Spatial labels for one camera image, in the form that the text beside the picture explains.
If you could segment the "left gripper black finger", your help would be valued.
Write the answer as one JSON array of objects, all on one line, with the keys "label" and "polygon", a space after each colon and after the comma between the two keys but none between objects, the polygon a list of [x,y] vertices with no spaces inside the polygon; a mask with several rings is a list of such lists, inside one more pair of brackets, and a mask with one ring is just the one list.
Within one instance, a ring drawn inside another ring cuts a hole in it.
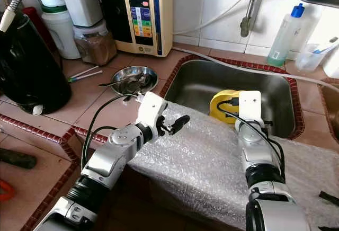
[{"label": "left gripper black finger", "polygon": [[174,120],[174,123],[171,125],[171,132],[179,132],[189,121],[189,115],[182,115],[178,119]]}]

